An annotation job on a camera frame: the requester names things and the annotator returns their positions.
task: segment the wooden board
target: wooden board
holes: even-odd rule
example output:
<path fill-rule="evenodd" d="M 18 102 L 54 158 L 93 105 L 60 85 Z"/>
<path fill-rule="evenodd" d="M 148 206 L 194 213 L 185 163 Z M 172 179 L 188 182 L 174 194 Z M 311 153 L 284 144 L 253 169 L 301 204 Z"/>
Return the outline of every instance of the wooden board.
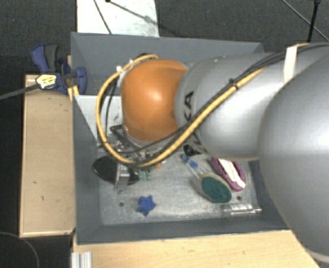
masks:
<path fill-rule="evenodd" d="M 36 76 L 26 76 L 26 86 Z M 71 103 L 34 90 L 23 111 L 20 237 L 68 235 L 75 227 Z"/>
<path fill-rule="evenodd" d="M 318 268 L 291 231 L 78 246 L 93 268 Z"/>

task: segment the white tape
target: white tape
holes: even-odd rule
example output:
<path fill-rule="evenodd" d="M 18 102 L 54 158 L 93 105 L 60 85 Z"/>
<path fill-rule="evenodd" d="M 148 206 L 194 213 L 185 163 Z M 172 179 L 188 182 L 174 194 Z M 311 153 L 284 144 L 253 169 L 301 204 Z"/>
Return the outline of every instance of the white tape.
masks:
<path fill-rule="evenodd" d="M 285 64 L 283 68 L 283 77 L 285 83 L 293 78 L 294 69 L 297 59 L 297 49 L 300 45 L 294 45 L 286 49 Z"/>

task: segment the black floor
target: black floor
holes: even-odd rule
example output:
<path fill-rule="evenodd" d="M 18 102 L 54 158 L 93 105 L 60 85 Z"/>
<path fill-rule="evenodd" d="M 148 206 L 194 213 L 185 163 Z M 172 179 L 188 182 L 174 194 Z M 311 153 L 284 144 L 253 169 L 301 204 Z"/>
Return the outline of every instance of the black floor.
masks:
<path fill-rule="evenodd" d="M 287 0 L 311 19 L 312 0 Z M 304 41 L 308 25 L 281 0 L 155 0 L 161 36 L 260 41 L 266 51 Z M 34 71 L 30 50 L 58 44 L 70 53 L 76 0 L 0 0 L 0 94 L 23 86 Z M 329 38 L 329 0 L 322 0 L 316 26 Z M 323 41 L 317 33 L 313 41 Z M 17 233 L 22 150 L 22 98 L 0 102 L 0 231 Z M 69 237 L 31 240 L 41 267 L 69 267 Z M 36 267 L 31 250 L 0 236 L 0 267 Z"/>

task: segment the blue star toy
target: blue star toy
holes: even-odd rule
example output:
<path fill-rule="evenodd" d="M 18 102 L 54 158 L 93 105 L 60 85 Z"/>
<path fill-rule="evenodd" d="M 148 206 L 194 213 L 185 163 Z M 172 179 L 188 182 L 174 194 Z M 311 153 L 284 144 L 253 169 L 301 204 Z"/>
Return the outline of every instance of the blue star toy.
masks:
<path fill-rule="evenodd" d="M 138 208 L 137 212 L 142 213 L 145 217 L 148 213 L 155 208 L 156 204 L 152 200 L 152 196 L 149 195 L 148 197 L 140 197 L 138 200 Z"/>

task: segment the blue clamp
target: blue clamp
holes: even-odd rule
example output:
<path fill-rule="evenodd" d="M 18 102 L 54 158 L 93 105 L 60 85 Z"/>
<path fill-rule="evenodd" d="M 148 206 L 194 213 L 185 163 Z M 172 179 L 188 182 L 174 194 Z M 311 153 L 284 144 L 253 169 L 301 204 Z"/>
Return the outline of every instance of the blue clamp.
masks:
<path fill-rule="evenodd" d="M 73 84 L 79 87 L 79 93 L 84 94 L 87 87 L 87 75 L 84 67 L 75 69 L 71 73 L 71 67 L 65 59 L 60 58 L 58 63 L 61 66 L 61 73 L 56 72 L 56 52 L 57 45 L 40 44 L 31 50 L 33 63 L 40 69 L 41 74 L 52 73 L 56 76 L 56 86 L 51 90 L 67 95 L 69 86 L 66 83 L 67 79 L 75 80 Z"/>
<path fill-rule="evenodd" d="M 145 217 L 148 213 L 155 208 L 156 204 L 152 200 L 152 196 L 149 195 L 148 197 L 140 197 L 138 200 L 138 208 L 137 212 L 142 213 Z"/>

